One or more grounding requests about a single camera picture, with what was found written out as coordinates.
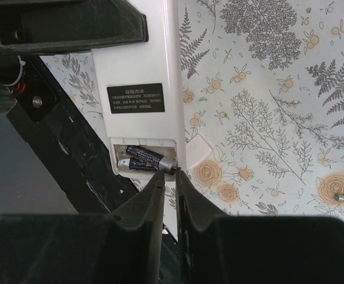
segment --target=gray floor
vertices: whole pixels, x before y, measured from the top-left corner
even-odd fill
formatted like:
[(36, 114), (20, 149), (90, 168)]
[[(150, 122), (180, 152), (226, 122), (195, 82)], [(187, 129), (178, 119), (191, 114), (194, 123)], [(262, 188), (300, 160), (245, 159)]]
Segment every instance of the gray floor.
[(5, 114), (0, 114), (0, 213), (76, 213)]

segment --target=black label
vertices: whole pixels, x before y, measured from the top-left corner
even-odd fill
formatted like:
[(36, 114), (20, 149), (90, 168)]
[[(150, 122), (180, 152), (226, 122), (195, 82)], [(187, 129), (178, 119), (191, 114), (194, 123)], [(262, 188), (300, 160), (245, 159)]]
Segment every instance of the black label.
[(162, 84), (107, 87), (113, 114), (164, 112)]

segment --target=tablecloth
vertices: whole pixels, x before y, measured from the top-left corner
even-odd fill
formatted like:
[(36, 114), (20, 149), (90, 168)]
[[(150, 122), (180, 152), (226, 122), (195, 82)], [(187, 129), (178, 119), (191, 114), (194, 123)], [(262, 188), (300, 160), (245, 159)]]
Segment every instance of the tablecloth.
[[(344, 0), (179, 0), (179, 22), (186, 141), (213, 147), (195, 187), (231, 215), (344, 221)], [(107, 144), (91, 54), (43, 60)]]

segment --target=white plastic piece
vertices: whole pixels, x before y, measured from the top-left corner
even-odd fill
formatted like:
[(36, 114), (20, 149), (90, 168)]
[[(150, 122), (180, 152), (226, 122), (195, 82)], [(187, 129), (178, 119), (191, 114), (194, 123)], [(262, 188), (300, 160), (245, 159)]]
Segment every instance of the white plastic piece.
[[(146, 43), (93, 49), (102, 114), (113, 172), (149, 180), (153, 173), (119, 171), (115, 145), (140, 145), (163, 154), (186, 170), (184, 112), (176, 0), (129, 0), (147, 19)], [(107, 87), (161, 83), (164, 112), (113, 114)], [(165, 176), (166, 180), (174, 177)]]
[(213, 153), (212, 147), (200, 135), (196, 135), (186, 144), (187, 170), (193, 170)]

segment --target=table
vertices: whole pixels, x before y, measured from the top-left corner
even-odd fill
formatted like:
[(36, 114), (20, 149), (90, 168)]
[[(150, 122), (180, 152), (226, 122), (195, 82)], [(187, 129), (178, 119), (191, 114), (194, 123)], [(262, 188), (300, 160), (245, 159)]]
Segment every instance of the table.
[[(231, 215), (344, 221), (344, 0), (179, 0), (179, 19), (186, 141), (214, 149), (195, 187)], [(43, 60), (106, 144), (90, 53)]]

